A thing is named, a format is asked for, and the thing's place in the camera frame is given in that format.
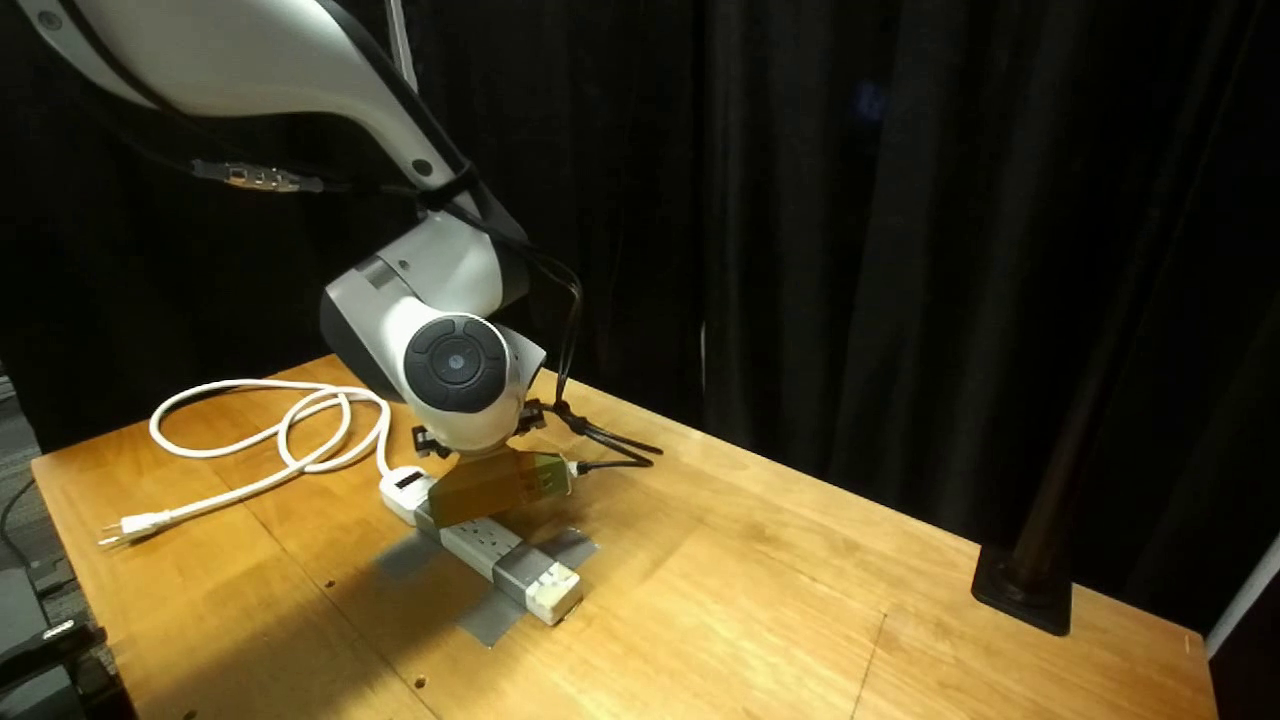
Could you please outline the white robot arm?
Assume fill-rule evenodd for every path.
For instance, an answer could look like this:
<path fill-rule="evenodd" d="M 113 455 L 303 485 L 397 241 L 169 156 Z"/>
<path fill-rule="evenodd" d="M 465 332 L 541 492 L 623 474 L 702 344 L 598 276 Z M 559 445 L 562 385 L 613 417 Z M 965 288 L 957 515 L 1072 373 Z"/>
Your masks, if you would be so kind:
<path fill-rule="evenodd" d="M 0 0 L 0 364 L 40 446 L 528 293 L 519 224 L 341 0 Z"/>

